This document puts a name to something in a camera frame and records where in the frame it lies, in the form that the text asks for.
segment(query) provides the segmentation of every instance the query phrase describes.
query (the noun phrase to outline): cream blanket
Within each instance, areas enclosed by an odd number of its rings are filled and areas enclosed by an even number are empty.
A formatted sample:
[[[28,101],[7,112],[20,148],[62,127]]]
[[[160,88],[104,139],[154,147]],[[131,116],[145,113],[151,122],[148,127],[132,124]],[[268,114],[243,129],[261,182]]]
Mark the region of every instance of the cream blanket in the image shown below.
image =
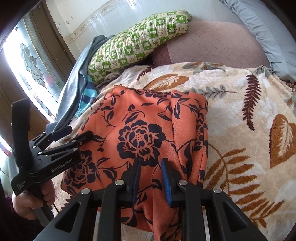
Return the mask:
[[[204,188],[220,186],[269,241],[282,241],[296,222],[296,94],[267,67],[234,69],[211,63],[134,66],[106,86],[73,122],[73,133],[114,85],[155,91],[195,91],[208,100],[209,157]],[[57,183],[58,206],[69,195]],[[123,240],[152,233],[122,226]]]

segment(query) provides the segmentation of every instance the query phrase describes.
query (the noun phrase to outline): green patterned pillow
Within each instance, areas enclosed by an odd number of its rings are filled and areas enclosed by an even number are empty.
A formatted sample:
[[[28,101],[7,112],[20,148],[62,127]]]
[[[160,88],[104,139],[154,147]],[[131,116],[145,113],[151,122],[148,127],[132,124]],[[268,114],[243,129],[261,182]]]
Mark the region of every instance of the green patterned pillow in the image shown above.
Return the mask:
[[[153,14],[104,43],[93,55],[88,73],[94,84],[111,72],[123,70],[148,56],[165,41],[188,30],[187,11]]]

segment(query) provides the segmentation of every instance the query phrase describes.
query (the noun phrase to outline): metal pin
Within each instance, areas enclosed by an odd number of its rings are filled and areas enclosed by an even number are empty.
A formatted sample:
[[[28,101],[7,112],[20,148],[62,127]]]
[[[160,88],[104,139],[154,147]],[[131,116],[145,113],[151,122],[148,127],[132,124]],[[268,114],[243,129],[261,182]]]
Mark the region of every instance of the metal pin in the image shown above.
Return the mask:
[[[90,191],[91,191],[91,190],[90,190],[89,188],[83,188],[83,189],[81,190],[81,194],[86,195],[86,194],[89,194]]]
[[[119,179],[119,180],[117,180],[116,182],[115,182],[115,185],[116,186],[121,186],[121,185],[123,185],[124,184],[124,180],[121,180],[121,179]]]
[[[213,191],[214,191],[214,193],[220,193],[220,192],[222,192],[222,189],[220,187],[214,187]]]
[[[180,184],[181,186],[185,186],[185,185],[188,184],[188,182],[187,182],[187,180],[181,179],[181,180],[179,181],[179,184]]]

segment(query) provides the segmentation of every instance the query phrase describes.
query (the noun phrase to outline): window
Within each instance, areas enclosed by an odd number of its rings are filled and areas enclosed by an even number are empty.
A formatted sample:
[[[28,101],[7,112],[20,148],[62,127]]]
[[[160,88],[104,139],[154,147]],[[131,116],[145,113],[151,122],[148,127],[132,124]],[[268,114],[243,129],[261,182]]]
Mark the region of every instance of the window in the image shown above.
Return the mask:
[[[29,15],[19,21],[3,48],[7,62],[27,96],[48,121],[53,122],[64,83],[45,54]]]

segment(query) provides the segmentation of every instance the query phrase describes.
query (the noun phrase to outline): human hand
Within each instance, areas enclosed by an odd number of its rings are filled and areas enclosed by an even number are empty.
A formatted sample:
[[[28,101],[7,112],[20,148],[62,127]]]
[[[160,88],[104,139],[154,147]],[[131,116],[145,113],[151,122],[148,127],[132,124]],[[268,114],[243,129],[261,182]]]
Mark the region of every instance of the human hand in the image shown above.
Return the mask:
[[[52,205],[55,202],[55,190],[52,180],[48,180],[43,183],[41,186],[41,192],[44,195],[44,200],[47,205]],[[30,193],[21,193],[16,196],[14,193],[12,194],[12,203],[15,212],[21,217],[34,220],[36,219],[35,214],[32,211],[32,208],[40,208],[43,206],[43,202]]]

